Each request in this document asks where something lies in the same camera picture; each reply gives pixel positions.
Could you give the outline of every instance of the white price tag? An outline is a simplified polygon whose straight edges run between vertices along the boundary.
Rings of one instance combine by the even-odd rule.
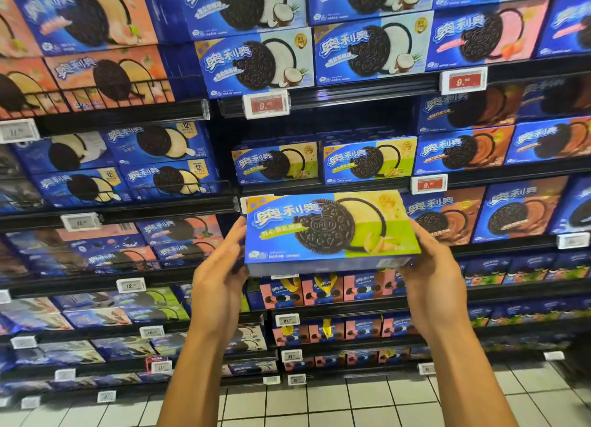
[[[167,361],[153,361],[151,365],[152,374],[170,374],[173,372],[173,362]]]
[[[37,340],[34,335],[14,337],[10,339],[13,349],[30,349],[37,347]]]
[[[300,324],[300,315],[299,313],[286,313],[285,315],[276,315],[275,324],[277,324],[277,327],[297,326]]]
[[[279,385],[281,383],[281,376],[264,376],[262,383],[265,385]]]
[[[564,360],[565,354],[563,351],[546,351],[544,353],[544,358],[546,359],[546,361]]]
[[[288,374],[287,375],[287,385],[305,385],[306,384],[306,375],[305,374]]]
[[[41,405],[41,396],[27,396],[21,399],[21,410],[33,410]]]
[[[96,403],[102,404],[114,402],[117,399],[117,390],[99,391],[96,395]]]
[[[447,174],[410,178],[410,192],[413,195],[445,191],[447,191]]]
[[[244,106],[244,116],[247,119],[286,116],[290,114],[290,95],[287,90],[244,94],[242,106]]]
[[[56,382],[68,382],[76,380],[76,368],[64,368],[63,370],[56,370],[53,375],[53,380]]]
[[[130,277],[128,279],[118,279],[117,290],[119,291],[119,293],[145,292],[146,282],[143,277]]]
[[[435,374],[435,364],[433,362],[419,363],[418,364],[418,373],[421,376],[432,376],[433,374]]]
[[[283,363],[289,363],[291,361],[302,361],[304,356],[301,349],[288,349],[281,352],[281,361]]]
[[[142,338],[156,338],[164,336],[164,326],[142,326],[139,328]]]
[[[250,197],[240,197],[240,210],[243,215],[248,213],[248,199],[249,198],[261,198],[261,197],[275,197],[275,194],[263,194],[263,195],[251,195]]]
[[[0,144],[39,141],[40,139],[39,130],[32,118],[0,122]]]
[[[584,233],[558,234],[556,236],[556,245],[558,250],[585,248],[589,246],[589,238],[591,238],[591,233],[588,231]]]
[[[295,274],[272,274],[271,279],[291,279],[292,277],[300,277],[299,273]]]
[[[97,213],[64,214],[60,218],[64,228],[70,233],[94,231],[103,226]]]
[[[12,302],[10,292],[6,289],[0,290],[0,304],[8,304],[10,302]]]
[[[439,75],[439,90],[442,95],[484,91],[488,80],[488,66],[442,71]]]

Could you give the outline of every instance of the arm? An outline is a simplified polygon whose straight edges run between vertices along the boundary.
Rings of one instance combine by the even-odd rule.
[[[187,341],[168,386],[158,427],[215,427],[224,349],[230,343],[240,312],[242,286],[248,278],[242,267],[233,273],[242,254],[246,233],[240,217],[223,243],[195,270],[193,315]]]
[[[446,425],[518,427],[470,325],[460,267],[447,246],[410,222],[423,253],[400,274],[412,321],[432,350]]]

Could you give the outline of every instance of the person's right hand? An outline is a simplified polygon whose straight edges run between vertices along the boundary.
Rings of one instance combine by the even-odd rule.
[[[448,246],[409,219],[422,253],[399,268],[408,293],[412,323],[428,344],[457,329],[471,328],[466,283]]]

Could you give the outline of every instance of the white floor tile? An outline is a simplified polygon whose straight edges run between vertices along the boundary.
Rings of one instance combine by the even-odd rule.
[[[550,427],[527,394],[507,396],[507,402],[520,427]]]
[[[0,425],[2,427],[19,427],[32,410],[10,410],[0,412]]]
[[[552,427],[589,427],[591,411],[574,391],[530,394]]]
[[[439,384],[437,383],[437,376],[429,376],[429,381],[435,390],[435,394],[437,396],[437,400],[439,400]]]
[[[443,413],[437,402],[396,408],[403,427],[444,427]]]
[[[503,390],[503,394],[522,394],[525,393],[519,380],[513,375],[513,372],[507,365],[494,365],[492,370],[495,372],[497,382]]]
[[[220,401],[218,404],[218,421],[222,420],[223,410],[226,405],[227,389],[220,390]]]
[[[266,393],[266,388],[229,389],[226,396],[226,408],[223,413],[224,426],[226,425],[226,419],[265,416]]]
[[[579,395],[579,397],[585,402],[587,405],[591,406],[591,389],[587,387],[579,387],[573,388],[574,392]]]
[[[326,427],[337,425],[339,427],[353,427],[351,410],[341,412],[310,413],[310,427]]]
[[[511,370],[528,393],[569,388],[565,380],[547,362],[511,365]]]
[[[308,384],[308,410],[310,413],[350,409],[347,385],[344,380],[342,382],[326,386],[310,386]]]
[[[21,424],[22,427],[58,427],[66,413],[70,408],[70,404],[65,404],[59,407],[50,405],[41,405],[34,409],[28,415],[25,421]]]
[[[307,412],[305,385],[289,389],[271,386],[267,389],[267,416]]]
[[[254,419],[234,419],[233,421],[222,422],[223,427],[265,427],[265,418],[256,417]]]
[[[308,415],[268,417],[265,427],[308,427]]]
[[[148,397],[134,397],[109,404],[99,427],[135,427],[139,424]]]
[[[426,377],[409,379],[408,373],[388,374],[388,385],[396,405],[437,402],[437,396]]]
[[[355,427],[400,427],[395,407],[353,410]]]
[[[158,417],[160,416],[160,408],[162,408],[162,402],[164,402],[164,396],[150,396],[144,415],[139,422],[139,427],[156,425]]]
[[[68,410],[60,427],[97,427],[107,411],[107,404],[74,404]]]
[[[365,379],[347,379],[351,408],[380,407],[394,405],[388,381],[385,377],[380,380],[366,381]]]

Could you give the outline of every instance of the hand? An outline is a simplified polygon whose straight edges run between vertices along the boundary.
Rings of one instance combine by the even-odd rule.
[[[457,329],[471,328],[466,283],[449,247],[409,221],[423,252],[399,272],[406,284],[412,322],[430,344]]]
[[[222,350],[236,331],[242,287],[248,278],[246,267],[232,270],[244,255],[240,241],[246,233],[247,221],[240,217],[218,249],[193,275],[193,315],[189,332],[205,335],[209,341],[218,341]]]

